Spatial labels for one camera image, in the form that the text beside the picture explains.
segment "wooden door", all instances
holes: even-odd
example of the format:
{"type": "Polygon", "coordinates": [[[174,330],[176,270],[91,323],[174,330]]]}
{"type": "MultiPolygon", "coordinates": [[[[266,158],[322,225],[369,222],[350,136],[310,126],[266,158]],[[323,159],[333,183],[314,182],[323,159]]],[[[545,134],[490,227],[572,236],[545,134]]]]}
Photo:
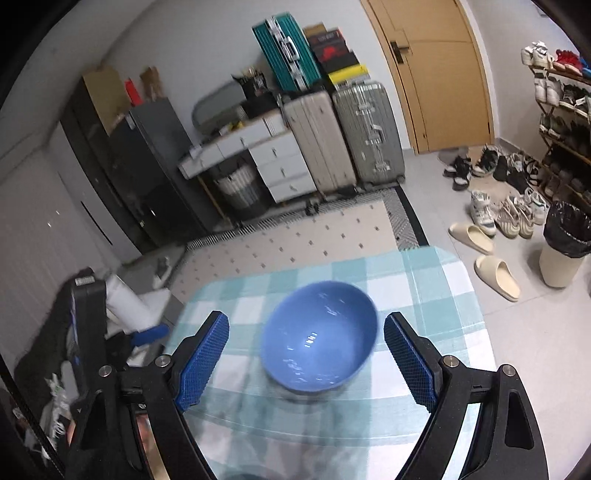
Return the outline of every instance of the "wooden door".
{"type": "Polygon", "coordinates": [[[461,7],[454,0],[368,2],[415,149],[490,143],[488,87],[461,7]]]}

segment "beige suitcase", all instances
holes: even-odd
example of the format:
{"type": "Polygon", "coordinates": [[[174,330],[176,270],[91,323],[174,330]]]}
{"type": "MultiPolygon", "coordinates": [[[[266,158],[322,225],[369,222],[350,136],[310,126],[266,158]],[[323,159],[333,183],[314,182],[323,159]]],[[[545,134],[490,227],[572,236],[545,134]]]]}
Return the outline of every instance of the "beige suitcase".
{"type": "Polygon", "coordinates": [[[318,190],[330,193],[355,185],[355,171],[329,94],[305,95],[286,103],[284,112],[318,190]]]}

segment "checkered tablecloth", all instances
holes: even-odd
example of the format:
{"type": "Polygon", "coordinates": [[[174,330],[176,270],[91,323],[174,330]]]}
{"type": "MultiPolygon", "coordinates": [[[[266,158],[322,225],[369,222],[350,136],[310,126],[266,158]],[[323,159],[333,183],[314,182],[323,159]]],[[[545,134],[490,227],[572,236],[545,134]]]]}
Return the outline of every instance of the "checkered tablecloth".
{"type": "MultiPolygon", "coordinates": [[[[230,338],[201,402],[185,413],[218,478],[392,479],[412,451],[428,412],[415,404],[381,328],[364,368],[336,390],[297,395],[265,374],[259,339],[269,314],[295,289],[323,280],[365,291],[382,321],[401,311],[442,354],[496,369],[466,268],[438,248],[211,283],[187,305],[167,352],[195,334],[212,310],[230,319],[230,338]]],[[[446,478],[458,478],[477,413],[470,406],[446,478]]]]}

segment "black trash bag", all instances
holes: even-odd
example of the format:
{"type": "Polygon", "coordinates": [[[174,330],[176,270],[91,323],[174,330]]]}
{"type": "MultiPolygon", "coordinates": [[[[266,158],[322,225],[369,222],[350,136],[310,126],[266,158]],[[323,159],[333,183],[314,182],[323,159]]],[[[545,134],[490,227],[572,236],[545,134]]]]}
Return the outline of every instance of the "black trash bag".
{"type": "Polygon", "coordinates": [[[570,258],[591,252],[591,218],[570,203],[558,201],[550,206],[544,237],[548,245],[570,258]]]}

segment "metal screw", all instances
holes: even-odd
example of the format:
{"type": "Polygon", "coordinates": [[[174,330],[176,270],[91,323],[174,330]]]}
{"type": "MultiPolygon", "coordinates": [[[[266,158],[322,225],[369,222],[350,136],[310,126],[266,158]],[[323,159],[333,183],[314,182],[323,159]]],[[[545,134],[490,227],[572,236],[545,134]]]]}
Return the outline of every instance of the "metal screw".
{"type": "Polygon", "coordinates": [[[443,357],[443,363],[450,368],[456,368],[460,364],[460,361],[453,355],[446,355],[443,357]]]}
{"type": "Polygon", "coordinates": [[[157,367],[166,367],[170,363],[170,355],[160,355],[154,363],[157,367]]]}
{"type": "Polygon", "coordinates": [[[113,368],[110,365],[103,365],[102,367],[99,368],[99,375],[101,377],[108,377],[112,371],[113,371],[113,368]]]}
{"type": "Polygon", "coordinates": [[[507,377],[514,377],[515,374],[517,373],[517,370],[515,370],[515,368],[512,367],[511,365],[503,365],[503,373],[507,377]]]}

